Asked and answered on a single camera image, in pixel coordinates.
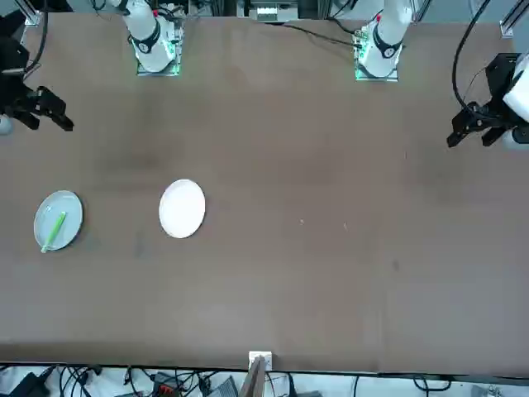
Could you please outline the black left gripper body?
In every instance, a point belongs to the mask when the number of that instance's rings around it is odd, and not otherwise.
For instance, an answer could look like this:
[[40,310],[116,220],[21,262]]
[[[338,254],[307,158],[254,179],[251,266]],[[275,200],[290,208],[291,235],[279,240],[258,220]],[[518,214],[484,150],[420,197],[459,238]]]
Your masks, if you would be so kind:
[[503,101],[504,95],[508,93],[512,85],[514,70],[520,56],[520,53],[499,53],[485,70],[491,95],[486,104],[488,114],[496,117],[504,125],[516,125],[521,120]]

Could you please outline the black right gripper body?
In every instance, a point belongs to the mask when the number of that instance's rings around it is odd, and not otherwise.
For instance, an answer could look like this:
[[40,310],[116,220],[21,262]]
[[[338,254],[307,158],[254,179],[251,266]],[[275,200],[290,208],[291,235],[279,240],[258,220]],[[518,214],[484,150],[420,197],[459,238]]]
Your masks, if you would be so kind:
[[12,103],[28,103],[31,90],[25,85],[29,59],[26,48],[11,36],[1,37],[1,114]]

